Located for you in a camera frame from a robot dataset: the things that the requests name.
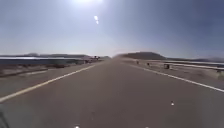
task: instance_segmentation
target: road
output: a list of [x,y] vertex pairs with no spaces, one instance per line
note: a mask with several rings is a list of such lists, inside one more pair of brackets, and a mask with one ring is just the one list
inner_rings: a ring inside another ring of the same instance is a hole
[[11,128],[224,127],[223,92],[125,63],[106,61],[11,79],[19,79],[18,87],[0,92],[2,97],[55,79],[2,101]]

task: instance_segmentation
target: lane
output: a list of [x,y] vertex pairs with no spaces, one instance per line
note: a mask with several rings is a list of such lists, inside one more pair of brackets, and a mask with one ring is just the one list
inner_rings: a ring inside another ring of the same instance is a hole
[[223,100],[218,91],[108,62],[7,100],[3,110],[12,128],[221,128]]
[[0,80],[0,97],[10,95],[20,90],[35,86],[45,81],[63,76],[70,72],[86,68],[94,64],[76,65],[61,69],[48,70],[41,73],[27,73],[18,76],[8,77]]

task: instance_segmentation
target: blue sky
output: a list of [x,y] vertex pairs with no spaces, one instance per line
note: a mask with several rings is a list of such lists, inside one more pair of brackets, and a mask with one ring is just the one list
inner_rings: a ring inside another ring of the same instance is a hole
[[0,54],[223,57],[223,41],[222,0],[0,0]]

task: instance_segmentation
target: distant mountain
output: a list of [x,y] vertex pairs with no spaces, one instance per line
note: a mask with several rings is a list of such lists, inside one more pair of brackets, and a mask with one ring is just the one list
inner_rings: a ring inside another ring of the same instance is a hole
[[197,62],[217,62],[224,63],[224,58],[199,58],[199,59],[187,59],[187,58],[166,58],[160,54],[153,52],[136,52],[125,53],[116,56],[118,58],[132,58],[142,60],[171,60],[171,61],[197,61]]
[[160,54],[153,52],[136,52],[118,55],[122,58],[142,59],[142,60],[165,60],[166,58]]

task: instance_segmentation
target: guardrail post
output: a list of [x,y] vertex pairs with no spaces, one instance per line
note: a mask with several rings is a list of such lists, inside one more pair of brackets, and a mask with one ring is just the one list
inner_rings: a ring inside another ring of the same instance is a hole
[[164,68],[165,69],[170,69],[170,65],[169,64],[164,64]]

